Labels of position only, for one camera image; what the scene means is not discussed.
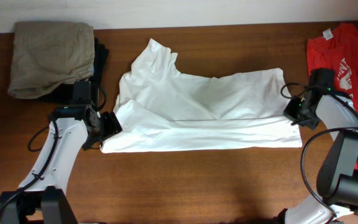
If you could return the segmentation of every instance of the black cable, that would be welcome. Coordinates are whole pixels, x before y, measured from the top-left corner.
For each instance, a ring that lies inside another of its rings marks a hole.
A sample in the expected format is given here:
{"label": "black cable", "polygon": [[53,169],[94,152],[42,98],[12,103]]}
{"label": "black cable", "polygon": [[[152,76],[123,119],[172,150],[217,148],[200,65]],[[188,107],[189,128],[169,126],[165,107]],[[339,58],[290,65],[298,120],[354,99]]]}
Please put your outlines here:
{"label": "black cable", "polygon": [[41,134],[42,132],[44,132],[46,129],[49,128],[49,125],[42,128],[41,130],[39,130],[29,141],[28,145],[27,145],[27,149],[30,151],[30,152],[39,152],[42,150],[42,147],[38,148],[38,149],[32,149],[31,148],[31,144],[32,144],[32,141],[34,141],[34,139],[39,135]]}
{"label": "black cable", "polygon": [[100,142],[100,146],[99,146],[99,147],[97,147],[97,148],[91,147],[90,149],[101,149],[101,148],[103,148],[103,141],[102,141],[102,139],[99,139],[99,142]]}
{"label": "black cable", "polygon": [[[283,93],[284,88],[285,88],[285,87],[288,87],[288,86],[291,86],[291,85],[301,86],[301,87],[303,87],[303,91],[302,91],[300,94],[295,95],[295,96],[286,96],[286,95],[284,95],[284,93]],[[292,100],[292,99],[295,99],[295,98],[299,98],[299,97],[300,97],[301,95],[303,95],[307,90],[308,90],[308,87],[305,86],[305,85],[302,85],[301,83],[288,83],[288,84],[285,84],[285,85],[281,88],[280,94],[281,94],[284,98]]]}
{"label": "black cable", "polygon": [[2,210],[6,207],[6,205],[8,205],[9,203],[11,203],[17,196],[19,196],[21,193],[23,193],[25,190],[27,190],[29,187],[33,186],[39,179],[41,179],[42,174],[44,174],[45,170],[48,168],[50,161],[52,160],[53,157],[53,153],[56,150],[56,146],[57,146],[57,142],[59,139],[59,130],[58,130],[58,126],[56,123],[55,118],[50,115],[50,120],[53,123],[53,126],[55,128],[55,136],[54,136],[54,141],[53,141],[53,145],[52,148],[49,152],[48,158],[45,161],[44,166],[41,168],[40,172],[38,174],[33,174],[34,175],[34,179],[31,180],[31,182],[29,182],[28,184],[26,184],[24,187],[21,187],[19,189],[16,190],[15,194],[12,195],[9,199],[7,199],[2,205],[0,205],[0,213],[2,212]]}
{"label": "black cable", "polygon": [[[298,86],[302,86],[304,88],[304,90],[298,94],[295,95],[293,97],[289,97],[289,96],[285,96],[283,94],[283,90],[285,87],[290,86],[290,85],[298,85]],[[327,90],[326,88],[322,87],[322,86],[304,86],[300,83],[288,83],[285,86],[282,87],[282,89],[280,90],[280,94],[287,99],[295,99],[295,98],[300,98],[305,92],[310,91],[310,90],[314,90],[314,89],[318,89],[321,90],[324,94],[326,95],[330,95],[331,97],[333,97],[335,100],[337,100],[338,102],[340,102],[343,106],[345,106],[358,120],[358,113],[355,111],[355,109],[353,109],[349,104],[347,104],[346,102],[344,102],[343,100],[341,100],[339,97],[337,97],[336,95],[332,94],[329,90]],[[335,211],[326,203],[324,203],[317,195],[316,193],[313,191],[313,189],[310,187],[310,184],[306,178],[306,174],[305,174],[305,155],[306,155],[306,151],[308,150],[309,145],[311,144],[311,142],[313,140],[315,140],[316,138],[318,138],[319,136],[322,136],[324,134],[327,133],[331,133],[334,131],[343,131],[343,130],[358,130],[358,127],[343,127],[343,128],[331,128],[331,129],[327,129],[325,131],[321,131],[317,134],[315,134],[314,136],[312,136],[305,144],[305,146],[303,146],[302,149],[302,153],[301,153],[301,161],[300,161],[300,166],[301,166],[301,174],[302,174],[302,179],[303,179],[303,183],[305,184],[306,188],[308,189],[309,193],[311,194],[311,196],[313,196],[314,199],[317,200],[317,202],[319,202],[321,205],[323,205],[324,207],[326,207],[330,212],[331,212],[331,217],[330,219],[326,222],[326,224],[331,223],[335,218],[336,218],[336,214]]]}
{"label": "black cable", "polygon": [[99,86],[99,90],[103,93],[103,96],[104,96],[103,103],[102,103],[102,104],[99,106],[99,108],[98,108],[98,111],[101,111],[101,110],[104,108],[105,104],[106,104],[107,93],[106,93],[106,91],[105,91],[103,88],[101,88],[101,86]]}

